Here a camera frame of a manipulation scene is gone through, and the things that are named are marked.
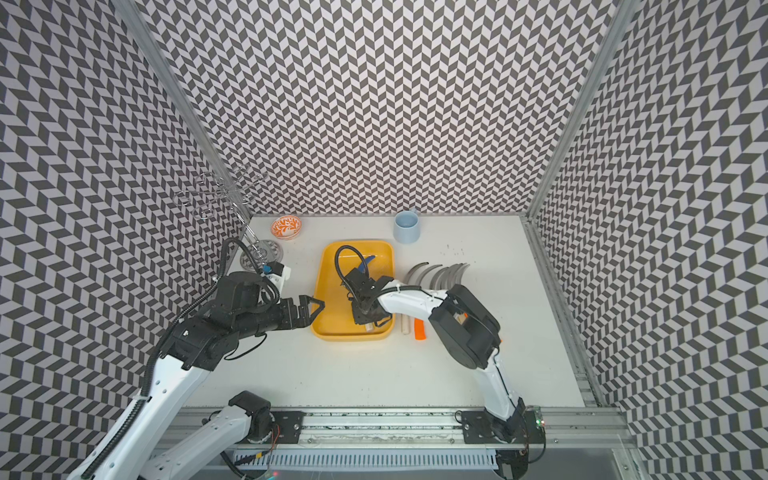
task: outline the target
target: black bracket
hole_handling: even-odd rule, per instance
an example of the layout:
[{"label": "black bracket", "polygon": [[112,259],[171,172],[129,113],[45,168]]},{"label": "black bracket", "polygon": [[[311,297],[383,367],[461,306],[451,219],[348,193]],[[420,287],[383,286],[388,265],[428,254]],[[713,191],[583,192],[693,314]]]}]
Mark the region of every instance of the black bracket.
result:
[{"label": "black bracket", "polygon": [[533,410],[525,410],[523,418],[525,419],[525,430],[516,432],[511,442],[499,440],[493,433],[493,417],[485,410],[462,410],[461,416],[462,433],[464,434],[464,443],[468,445],[477,445],[481,443],[498,443],[499,445],[525,445],[525,431],[528,432],[528,444],[537,445],[544,443],[544,436],[541,430],[536,426],[536,414]]},{"label": "black bracket", "polygon": [[300,410],[273,410],[272,416],[275,417],[275,423],[280,427],[280,435],[277,437],[277,443],[296,444],[299,443],[299,435],[304,423],[304,412]]},{"label": "black bracket", "polygon": [[528,452],[496,450],[496,475],[504,480],[518,480],[528,472]]}]

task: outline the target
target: orange object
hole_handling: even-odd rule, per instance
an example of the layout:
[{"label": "orange object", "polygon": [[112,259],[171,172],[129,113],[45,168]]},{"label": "orange object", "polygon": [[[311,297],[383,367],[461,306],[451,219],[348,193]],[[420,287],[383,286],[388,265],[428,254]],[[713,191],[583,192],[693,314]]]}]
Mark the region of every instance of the orange object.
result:
[{"label": "orange object", "polygon": [[417,340],[427,339],[427,334],[424,331],[424,320],[413,319],[413,334]]},{"label": "orange object", "polygon": [[[359,342],[366,340],[381,340],[392,332],[395,320],[386,325],[373,327],[366,331],[365,325],[358,325],[352,317],[352,304],[347,298],[348,290],[341,284],[336,273],[333,258],[342,245],[355,247],[367,258],[376,255],[368,264],[369,275],[379,278],[382,275],[395,276],[395,251],[392,245],[381,240],[349,240],[331,243],[323,251],[320,269],[315,284],[315,298],[326,303],[326,308],[312,323],[312,333],[330,342]],[[351,250],[343,250],[339,256],[339,268],[346,274],[351,269],[360,266],[360,258]]]},{"label": "orange object", "polygon": [[292,240],[301,231],[301,219],[296,215],[285,215],[272,222],[272,235],[281,240]]}]

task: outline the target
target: yellow tray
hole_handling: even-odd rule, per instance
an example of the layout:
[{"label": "yellow tray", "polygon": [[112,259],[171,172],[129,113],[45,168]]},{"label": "yellow tray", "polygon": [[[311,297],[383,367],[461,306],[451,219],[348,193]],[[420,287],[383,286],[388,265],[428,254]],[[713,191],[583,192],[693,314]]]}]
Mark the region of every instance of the yellow tray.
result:
[{"label": "yellow tray", "polygon": [[[367,258],[376,255],[368,264],[370,276],[378,279],[382,275],[395,276],[395,252],[392,245],[381,240],[351,240],[331,243],[323,251],[320,271],[317,273],[315,298],[326,303],[326,308],[312,323],[312,333],[330,342],[360,342],[381,340],[392,332],[395,320],[392,319],[381,328],[373,327],[366,332],[365,325],[357,325],[352,318],[352,303],[347,299],[347,289],[341,284],[336,273],[333,258],[342,245],[350,245],[360,250]],[[360,266],[360,258],[351,250],[344,250],[339,257],[339,267],[343,274]]]}]

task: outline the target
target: chevron patterned wall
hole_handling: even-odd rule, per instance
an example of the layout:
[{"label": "chevron patterned wall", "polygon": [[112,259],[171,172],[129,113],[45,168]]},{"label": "chevron patterned wall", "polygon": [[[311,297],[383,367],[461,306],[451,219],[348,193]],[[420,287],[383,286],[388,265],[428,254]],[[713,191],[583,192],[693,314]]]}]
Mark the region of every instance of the chevron patterned wall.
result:
[{"label": "chevron patterned wall", "polygon": [[0,22],[0,478],[40,478],[107,431],[237,229],[170,203],[204,164],[106,1]]},{"label": "chevron patterned wall", "polygon": [[768,478],[767,68],[765,2],[647,0],[536,219],[656,478]]},{"label": "chevron patterned wall", "polygon": [[258,213],[530,203],[611,0],[138,0]]}]

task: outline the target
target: orange handle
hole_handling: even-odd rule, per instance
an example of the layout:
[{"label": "orange handle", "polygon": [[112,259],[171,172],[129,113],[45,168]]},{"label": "orange handle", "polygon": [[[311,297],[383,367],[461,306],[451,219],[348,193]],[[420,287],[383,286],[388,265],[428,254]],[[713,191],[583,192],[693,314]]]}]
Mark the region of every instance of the orange handle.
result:
[{"label": "orange handle", "polygon": [[413,320],[413,334],[417,340],[426,340],[427,334],[424,331],[424,321],[419,319]]}]

